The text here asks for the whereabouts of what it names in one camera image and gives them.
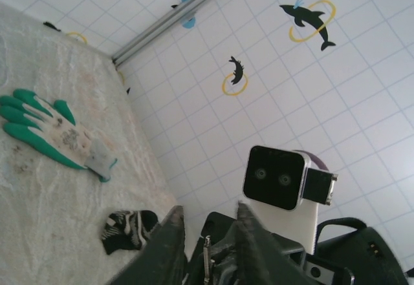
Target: black plastic part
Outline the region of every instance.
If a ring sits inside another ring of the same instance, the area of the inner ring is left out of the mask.
[[[319,267],[325,268],[334,273],[334,277],[331,285],[353,285],[354,284],[354,275],[351,270],[346,267],[339,266],[328,260],[312,256],[310,254],[306,255],[306,261],[312,264],[315,264]],[[313,267],[310,270],[310,274],[318,282],[318,278],[321,276],[321,270],[319,268]]]
[[[355,285],[408,285],[393,252],[373,228],[356,218],[332,219],[318,226],[317,237],[327,225],[353,227],[356,231],[317,243],[315,256],[350,269]]]
[[[305,190],[303,191],[304,199],[326,204],[331,192],[333,178],[333,173],[312,168],[307,169]]]
[[[303,194],[304,170],[305,159],[299,153],[253,146],[243,193],[247,198],[292,211]]]
[[[108,284],[179,285],[185,261],[183,209],[175,206],[142,252]]]
[[[193,255],[191,256],[191,260],[188,265],[188,271],[194,270],[195,261],[197,260],[197,257],[202,253],[204,238],[209,235],[212,245],[218,243],[224,238],[234,221],[234,218],[228,217],[218,212],[212,212],[207,216],[207,219],[201,230],[201,237],[197,241],[197,245],[194,249]],[[293,260],[293,262],[295,262],[295,264],[297,264],[299,267],[303,267],[306,256],[305,248],[300,243],[289,240],[288,238],[282,237],[281,235],[277,235],[275,233],[270,234],[280,244],[282,254]]]
[[[266,231],[246,204],[239,203],[235,251],[242,284],[316,284],[283,254],[279,241]]]

